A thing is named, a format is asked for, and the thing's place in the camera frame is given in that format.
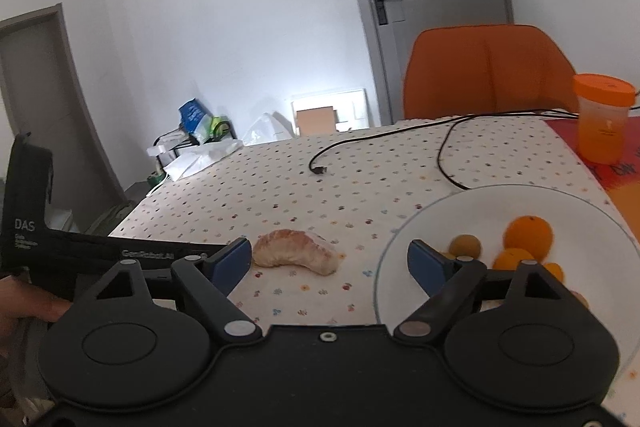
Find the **person's left hand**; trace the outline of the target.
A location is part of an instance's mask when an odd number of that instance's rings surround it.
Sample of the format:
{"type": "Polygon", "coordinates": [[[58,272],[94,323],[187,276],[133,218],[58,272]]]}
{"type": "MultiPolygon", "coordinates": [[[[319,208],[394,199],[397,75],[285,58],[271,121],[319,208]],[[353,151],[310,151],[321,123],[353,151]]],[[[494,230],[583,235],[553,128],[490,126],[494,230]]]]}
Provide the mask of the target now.
{"type": "Polygon", "coordinates": [[[16,277],[3,277],[0,282],[0,306],[1,356],[7,358],[19,319],[35,317],[54,323],[72,304],[16,277]]]}

